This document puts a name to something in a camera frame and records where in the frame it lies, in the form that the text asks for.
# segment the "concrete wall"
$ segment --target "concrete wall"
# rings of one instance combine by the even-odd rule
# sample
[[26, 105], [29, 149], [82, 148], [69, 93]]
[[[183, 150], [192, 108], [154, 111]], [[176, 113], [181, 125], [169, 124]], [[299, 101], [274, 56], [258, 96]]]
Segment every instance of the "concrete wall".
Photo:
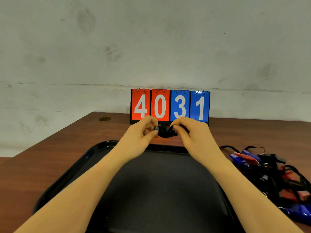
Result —
[[310, 0], [0, 0], [0, 156], [130, 88], [211, 91], [211, 117], [311, 121]]

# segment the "scoreboard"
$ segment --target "scoreboard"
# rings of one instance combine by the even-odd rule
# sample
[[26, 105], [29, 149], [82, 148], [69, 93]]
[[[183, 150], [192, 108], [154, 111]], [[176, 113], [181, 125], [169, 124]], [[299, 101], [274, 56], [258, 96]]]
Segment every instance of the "scoreboard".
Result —
[[180, 117], [209, 122], [210, 95], [208, 91], [131, 89], [131, 124], [147, 115], [170, 125]]

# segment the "person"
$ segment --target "person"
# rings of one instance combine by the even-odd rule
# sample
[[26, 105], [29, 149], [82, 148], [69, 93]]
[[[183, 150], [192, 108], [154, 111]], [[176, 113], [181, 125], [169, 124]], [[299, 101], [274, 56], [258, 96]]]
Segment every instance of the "person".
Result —
[[[190, 133], [179, 126], [181, 124]], [[106, 156], [45, 204], [15, 233], [85, 233], [110, 181], [126, 162], [145, 151], [158, 134], [154, 130], [157, 125], [157, 119], [151, 116], [131, 125]], [[189, 154], [220, 184], [246, 233], [302, 232], [222, 154], [206, 123], [181, 117], [171, 126]]]

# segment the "black whistle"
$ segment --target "black whistle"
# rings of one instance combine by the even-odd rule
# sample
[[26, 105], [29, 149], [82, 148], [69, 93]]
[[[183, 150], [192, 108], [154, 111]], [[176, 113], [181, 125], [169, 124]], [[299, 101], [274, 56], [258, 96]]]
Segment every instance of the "black whistle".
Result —
[[[187, 129], [187, 127], [185, 127], [184, 125], [179, 125], [181, 127], [183, 127], [187, 133], [189, 133], [189, 130]], [[173, 126], [167, 128], [165, 125], [162, 124], [158, 124], [157, 127], [155, 127], [155, 130], [159, 131], [159, 136], [162, 138], [169, 138], [169, 137], [173, 137], [173, 136], [177, 136], [177, 133], [175, 131], [173, 131]]]

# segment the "brown table top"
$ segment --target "brown table top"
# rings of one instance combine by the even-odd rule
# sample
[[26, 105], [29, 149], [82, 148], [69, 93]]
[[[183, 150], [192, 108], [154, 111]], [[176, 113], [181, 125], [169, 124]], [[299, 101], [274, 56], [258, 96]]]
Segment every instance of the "brown table top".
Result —
[[[101, 122], [101, 117], [112, 119]], [[92, 112], [0, 164], [0, 233], [14, 232], [31, 216], [35, 203], [51, 184], [93, 145], [119, 140], [129, 121], [129, 114]], [[311, 180], [311, 123], [210, 118], [210, 129], [219, 146], [239, 150], [263, 146]], [[182, 146], [179, 137], [158, 137], [152, 143]], [[311, 227], [298, 226], [311, 233]]]

